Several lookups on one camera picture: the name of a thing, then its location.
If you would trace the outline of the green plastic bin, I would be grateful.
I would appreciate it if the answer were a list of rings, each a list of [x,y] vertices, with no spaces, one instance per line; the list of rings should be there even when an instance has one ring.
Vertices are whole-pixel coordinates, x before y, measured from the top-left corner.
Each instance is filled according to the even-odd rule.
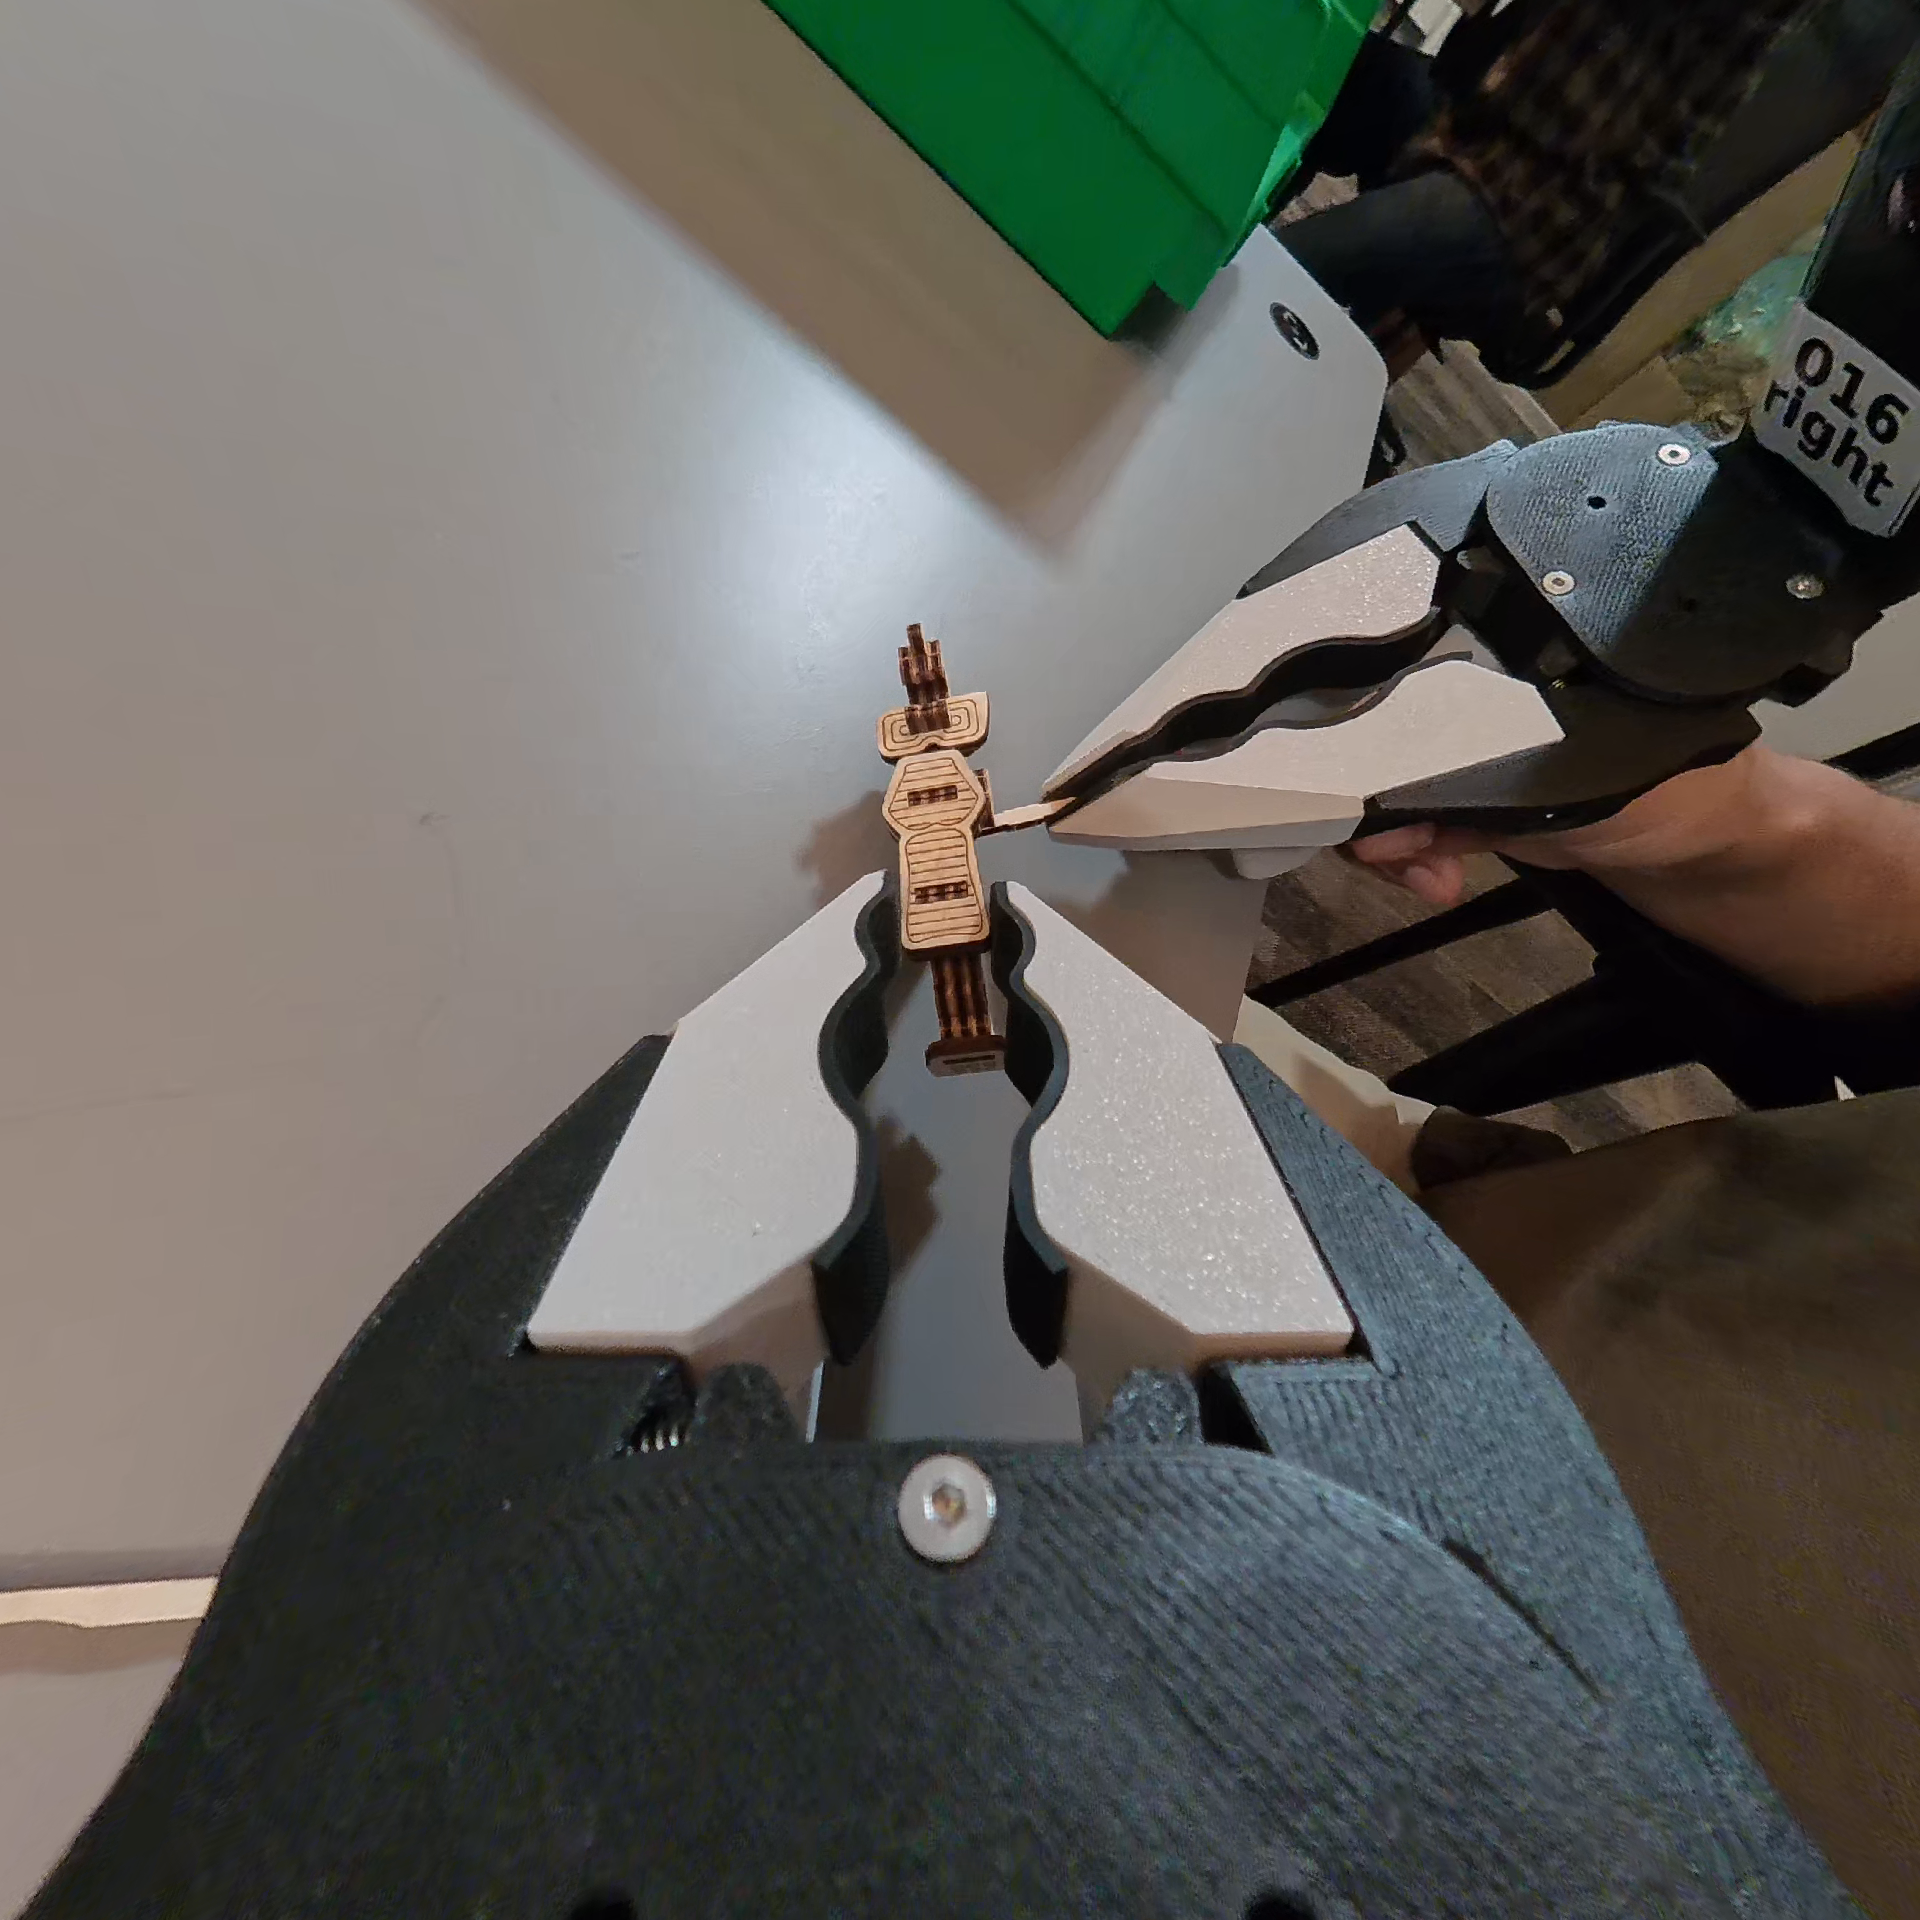
[[[1193,308],[1296,175],[1367,3],[771,3],[1101,337]]]

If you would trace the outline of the grey desk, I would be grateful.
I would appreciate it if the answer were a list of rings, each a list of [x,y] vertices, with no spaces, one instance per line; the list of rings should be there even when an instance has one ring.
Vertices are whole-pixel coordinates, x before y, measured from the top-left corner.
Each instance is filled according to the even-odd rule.
[[[3,4],[3,1588],[210,1573],[467,1196],[1358,488],[1254,234],[1106,341],[762,4]]]

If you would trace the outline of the person's right hand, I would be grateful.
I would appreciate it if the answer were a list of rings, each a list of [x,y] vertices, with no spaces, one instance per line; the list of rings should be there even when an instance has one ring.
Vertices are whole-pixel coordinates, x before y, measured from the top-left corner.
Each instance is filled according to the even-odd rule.
[[[1728,763],[1686,771],[1602,821],[1551,831],[1496,831],[1417,824],[1365,835],[1342,856],[1429,906],[1464,892],[1478,853],[1544,874],[1597,878],[1632,903],[1686,891],[1725,894],[1778,860],[1778,756],[1750,747]]]

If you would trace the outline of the person's right forearm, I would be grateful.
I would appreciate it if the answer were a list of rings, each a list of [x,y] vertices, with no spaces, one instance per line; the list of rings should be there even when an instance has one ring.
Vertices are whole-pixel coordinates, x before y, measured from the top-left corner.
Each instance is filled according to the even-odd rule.
[[[1739,967],[1817,1006],[1917,996],[1917,805],[1834,766],[1753,750]]]

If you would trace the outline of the wooden model assembly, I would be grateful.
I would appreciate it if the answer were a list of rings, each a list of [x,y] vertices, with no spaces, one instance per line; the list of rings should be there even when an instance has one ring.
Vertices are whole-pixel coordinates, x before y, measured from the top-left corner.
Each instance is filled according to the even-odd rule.
[[[939,1022],[924,1062],[947,1077],[987,1073],[1005,1045],[987,988],[991,911],[976,863],[992,817],[988,780],[973,768],[988,698],[950,690],[943,652],[921,628],[905,631],[898,677],[905,701],[876,722],[890,766],[881,817],[896,843],[901,949],[927,965]]]

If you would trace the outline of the person's tan pants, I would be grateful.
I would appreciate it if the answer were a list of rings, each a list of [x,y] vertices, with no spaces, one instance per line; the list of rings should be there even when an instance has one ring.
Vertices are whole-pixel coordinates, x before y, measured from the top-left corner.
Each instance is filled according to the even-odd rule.
[[[1493,1160],[1421,1204],[1610,1456],[1743,1740],[1875,1916],[1917,1909],[1917,1095]]]

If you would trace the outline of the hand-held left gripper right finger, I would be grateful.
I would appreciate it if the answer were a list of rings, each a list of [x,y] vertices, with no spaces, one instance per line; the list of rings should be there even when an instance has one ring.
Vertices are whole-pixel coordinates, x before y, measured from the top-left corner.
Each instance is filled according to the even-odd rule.
[[[1020,883],[992,888],[1005,1310],[1038,1364],[1329,1359],[1354,1328],[1221,1045]]]

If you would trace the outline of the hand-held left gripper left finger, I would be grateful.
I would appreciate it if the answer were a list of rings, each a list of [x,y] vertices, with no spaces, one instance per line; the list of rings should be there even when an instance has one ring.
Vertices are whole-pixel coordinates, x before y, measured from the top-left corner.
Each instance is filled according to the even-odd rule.
[[[849,1362],[890,1282],[863,1093],[898,965],[888,878],[862,878],[674,1029],[528,1341],[688,1369]]]

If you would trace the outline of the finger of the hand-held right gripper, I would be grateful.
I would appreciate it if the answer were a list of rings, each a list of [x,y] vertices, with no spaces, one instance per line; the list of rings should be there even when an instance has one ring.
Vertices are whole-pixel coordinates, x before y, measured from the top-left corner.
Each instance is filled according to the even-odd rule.
[[[1150,758],[1228,742],[1289,696],[1384,684],[1433,636],[1440,569],[1400,527],[1235,599],[1097,724],[1043,795],[1082,799]]]
[[[1470,659],[1412,669],[1354,714],[1267,727],[1199,758],[1141,766],[1047,826],[1114,851],[1329,848],[1393,789],[1544,750],[1564,738],[1541,690]]]

